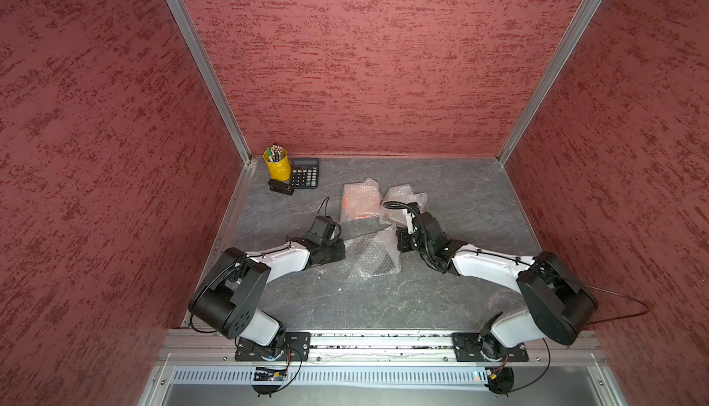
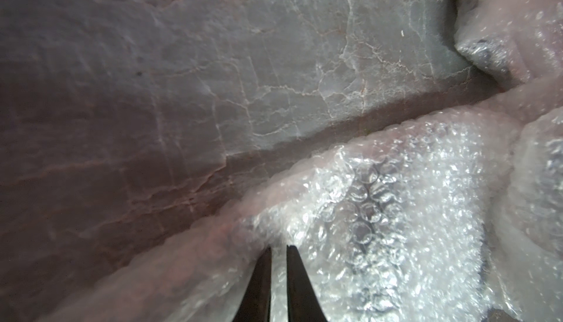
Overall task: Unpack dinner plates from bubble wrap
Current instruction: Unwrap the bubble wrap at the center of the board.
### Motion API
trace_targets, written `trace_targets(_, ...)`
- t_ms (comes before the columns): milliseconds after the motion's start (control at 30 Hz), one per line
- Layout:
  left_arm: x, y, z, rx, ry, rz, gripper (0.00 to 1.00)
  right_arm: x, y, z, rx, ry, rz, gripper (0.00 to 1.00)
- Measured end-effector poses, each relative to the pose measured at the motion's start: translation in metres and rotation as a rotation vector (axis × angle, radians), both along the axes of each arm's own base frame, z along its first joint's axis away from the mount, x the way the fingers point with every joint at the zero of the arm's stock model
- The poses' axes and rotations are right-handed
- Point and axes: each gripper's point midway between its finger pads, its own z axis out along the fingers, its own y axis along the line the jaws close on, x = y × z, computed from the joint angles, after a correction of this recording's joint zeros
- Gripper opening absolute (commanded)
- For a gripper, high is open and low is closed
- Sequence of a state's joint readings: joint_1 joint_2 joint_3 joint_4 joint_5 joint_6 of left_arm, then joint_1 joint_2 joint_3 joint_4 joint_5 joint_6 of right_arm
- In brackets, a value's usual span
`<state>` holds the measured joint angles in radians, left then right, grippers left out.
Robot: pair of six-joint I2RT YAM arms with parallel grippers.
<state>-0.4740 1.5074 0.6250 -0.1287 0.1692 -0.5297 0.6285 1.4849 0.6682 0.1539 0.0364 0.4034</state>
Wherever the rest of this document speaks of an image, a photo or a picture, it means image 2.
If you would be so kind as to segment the clear bubble wrap sheet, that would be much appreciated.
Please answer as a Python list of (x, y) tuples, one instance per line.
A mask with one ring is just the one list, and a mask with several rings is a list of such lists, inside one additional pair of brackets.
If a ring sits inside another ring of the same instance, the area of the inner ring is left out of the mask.
[(49, 321), (231, 321), (271, 249), (271, 318), (300, 257), (330, 321), (562, 320), (562, 78), (299, 162)]

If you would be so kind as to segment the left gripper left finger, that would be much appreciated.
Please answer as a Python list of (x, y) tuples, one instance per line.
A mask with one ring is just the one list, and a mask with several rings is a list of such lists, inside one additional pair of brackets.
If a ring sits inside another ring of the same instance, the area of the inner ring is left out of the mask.
[(257, 259), (233, 322), (269, 322), (271, 316), (272, 252), (267, 247)]

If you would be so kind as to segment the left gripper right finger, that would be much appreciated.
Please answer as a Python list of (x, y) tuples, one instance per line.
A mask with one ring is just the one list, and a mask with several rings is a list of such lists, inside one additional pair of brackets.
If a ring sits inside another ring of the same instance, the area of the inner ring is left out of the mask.
[(315, 295), (299, 250), (288, 245), (287, 256), (287, 317), (289, 322), (327, 322)]

